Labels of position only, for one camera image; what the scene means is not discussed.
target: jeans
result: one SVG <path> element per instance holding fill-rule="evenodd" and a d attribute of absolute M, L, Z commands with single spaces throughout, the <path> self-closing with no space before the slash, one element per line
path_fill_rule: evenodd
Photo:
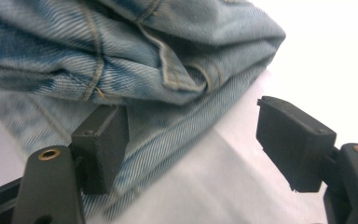
<path fill-rule="evenodd" d="M 0 120 L 26 158 L 68 145 L 97 104 L 125 105 L 130 142 L 113 220 L 247 90 L 284 40 L 242 0 L 0 0 Z"/>

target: table surface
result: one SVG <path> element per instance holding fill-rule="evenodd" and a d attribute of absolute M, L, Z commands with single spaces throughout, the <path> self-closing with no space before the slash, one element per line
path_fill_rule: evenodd
<path fill-rule="evenodd" d="M 358 1 L 253 2 L 287 33 L 274 62 L 115 223 L 326 223 L 323 193 L 292 192 L 255 140 L 256 100 L 300 107 L 337 132 L 336 147 L 358 143 Z M 0 185 L 23 170 L 7 139 L 0 124 Z"/>

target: jeans seam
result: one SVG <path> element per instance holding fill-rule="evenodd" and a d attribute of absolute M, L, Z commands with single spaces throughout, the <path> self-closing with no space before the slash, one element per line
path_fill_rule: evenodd
<path fill-rule="evenodd" d="M 220 71 L 220 69 L 219 69 L 219 66 L 217 66 L 216 63 L 215 63 L 211 58 L 209 58 L 208 56 L 205 56 L 205 55 L 204 55 L 204 57 L 205 57 L 205 59 L 206 59 L 208 62 L 211 63 L 211 65 L 212 65 L 212 66 L 214 67 L 214 69 L 216 70 L 217 75 L 218 75 L 218 77 L 219 77 L 219 87 L 221 87 L 221 86 L 222 86 L 222 73 L 221 73 L 221 71 Z"/>
<path fill-rule="evenodd" d="M 135 22 L 142 22 L 144 19 L 150 16 L 150 14 L 152 14 L 156 10 L 159 3 L 160 0 L 153 0 L 147 10 L 145 10 L 144 13 L 142 13 L 138 18 L 136 18 Z"/>
<path fill-rule="evenodd" d="M 101 90 L 98 87 L 96 87 L 95 90 L 97 91 L 100 98 L 104 100 L 122 100 L 122 98 L 130 98 L 124 94 L 120 95 L 120 94 L 103 92 L 103 90 Z"/>
<path fill-rule="evenodd" d="M 203 67 L 198 63 L 184 63 L 183 66 L 194 68 L 202 73 L 202 76 L 205 78 L 207 84 L 207 92 L 213 89 L 213 81 L 210 75 L 208 75 L 207 71 L 203 69 Z"/>
<path fill-rule="evenodd" d="M 176 83 L 176 87 L 179 87 L 179 79 L 178 79 L 178 74 L 177 74 L 176 67 L 173 65 L 173 63 L 170 60 L 167 60 L 167 66 L 172 68 L 173 75 L 175 76 L 174 81 Z"/>
<path fill-rule="evenodd" d="M 88 87 L 86 88 L 86 92 L 83 96 L 83 101 L 88 101 L 88 99 L 91 97 L 94 89 L 96 88 L 101 75 L 103 73 L 103 58 L 102 58 L 102 41 L 100 34 L 98 32 L 98 26 L 95 24 L 94 19 L 92 18 L 92 14 L 90 13 L 90 10 L 84 6 L 84 0 L 78 0 L 81 10 L 84 13 L 87 26 L 89 27 L 89 30 L 91 31 L 93 42 L 94 42 L 94 51 L 97 57 L 97 66 L 94 71 L 94 75 L 92 76 L 92 80 L 89 83 Z"/>

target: blue denim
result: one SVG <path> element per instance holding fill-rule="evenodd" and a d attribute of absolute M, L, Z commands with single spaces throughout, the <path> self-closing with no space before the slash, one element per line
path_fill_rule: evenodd
<path fill-rule="evenodd" d="M 273 59 L 283 30 L 242 0 L 0 0 L 0 120 L 27 157 L 97 104 L 128 108 L 106 220 L 179 160 Z"/>

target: light blue jeans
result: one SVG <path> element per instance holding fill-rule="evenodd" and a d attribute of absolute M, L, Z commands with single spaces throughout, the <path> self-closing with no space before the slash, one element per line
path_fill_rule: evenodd
<path fill-rule="evenodd" d="M 273 59 L 283 30 L 244 0 L 0 0 L 0 120 L 24 157 L 68 145 L 97 106 L 128 108 L 114 219 L 205 133 Z"/>

